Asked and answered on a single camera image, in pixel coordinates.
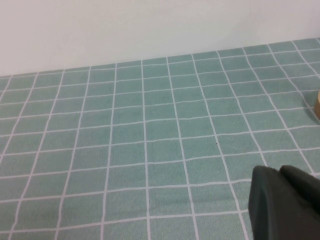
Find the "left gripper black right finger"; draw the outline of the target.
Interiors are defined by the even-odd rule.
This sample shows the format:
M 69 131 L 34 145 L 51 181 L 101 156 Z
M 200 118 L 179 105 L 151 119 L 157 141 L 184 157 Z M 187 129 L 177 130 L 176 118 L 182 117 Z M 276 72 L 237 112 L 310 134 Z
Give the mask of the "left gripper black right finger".
M 289 238 L 318 240 L 320 238 L 320 180 L 294 166 L 284 165 L 281 175 L 288 182 L 292 196 L 287 219 Z

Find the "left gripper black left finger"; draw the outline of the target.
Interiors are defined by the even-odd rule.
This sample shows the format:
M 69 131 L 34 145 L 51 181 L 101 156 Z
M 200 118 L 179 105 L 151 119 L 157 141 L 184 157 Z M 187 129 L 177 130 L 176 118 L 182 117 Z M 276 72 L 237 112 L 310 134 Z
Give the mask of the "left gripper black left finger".
M 300 197 L 279 171 L 252 171 L 248 211 L 255 240 L 296 240 Z

